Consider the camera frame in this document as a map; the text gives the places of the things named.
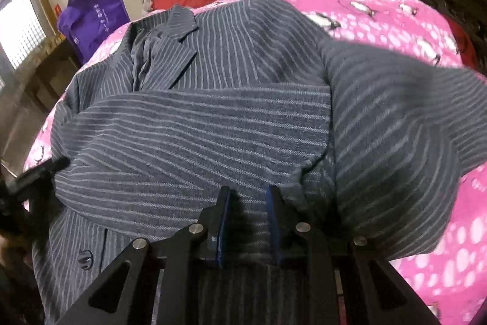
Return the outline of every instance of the black button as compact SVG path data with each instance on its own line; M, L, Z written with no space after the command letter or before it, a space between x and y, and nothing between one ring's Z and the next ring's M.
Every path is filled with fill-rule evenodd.
M89 249L79 250L78 263L83 270L89 270L93 266L93 254Z

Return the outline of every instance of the window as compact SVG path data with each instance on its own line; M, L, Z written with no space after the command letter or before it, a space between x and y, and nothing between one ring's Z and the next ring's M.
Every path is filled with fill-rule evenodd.
M45 38L31 0L8 0L0 10L0 43L14 69Z

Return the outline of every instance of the pink blanket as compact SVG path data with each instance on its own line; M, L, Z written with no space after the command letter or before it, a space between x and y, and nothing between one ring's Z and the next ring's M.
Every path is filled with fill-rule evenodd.
M218 0L194 13L235 1ZM337 39L388 48L441 66L463 67L448 23L419 0L286 1ZM115 51L127 26L110 35L82 69ZM54 112L55 107L31 148L25 169L51 156ZM421 299L438 309L443 325L468 323L487 294L486 165L462 177L450 224L435 251L393 261Z

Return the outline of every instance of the metal screw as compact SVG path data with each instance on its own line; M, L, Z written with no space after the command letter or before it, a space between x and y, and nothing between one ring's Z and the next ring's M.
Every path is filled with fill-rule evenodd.
M364 236L354 237L354 244L357 246L366 246L367 245L367 239Z
M204 229L205 227L202 224L193 223L188 230L191 234L198 234L201 233Z
M134 240L134 242L132 243L132 246L135 249L145 248L146 245L147 245L147 241L144 240L143 238L138 238L137 240Z
M296 225L296 230L298 230L298 232L300 232L300 233L307 233L311 230L311 226L309 225L309 223L299 222Z

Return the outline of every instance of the striped fabric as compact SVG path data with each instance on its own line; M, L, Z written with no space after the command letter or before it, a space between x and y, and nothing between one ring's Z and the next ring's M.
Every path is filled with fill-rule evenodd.
M389 258L431 251L459 177L487 157L486 96L468 70L335 41L281 0L132 24L54 118L53 155L72 162L39 211L47 323L133 238L171 236L221 185L238 192L231 254L263 264L202 274L200 323L299 323L300 274L265 264L267 186L316 222L337 214Z

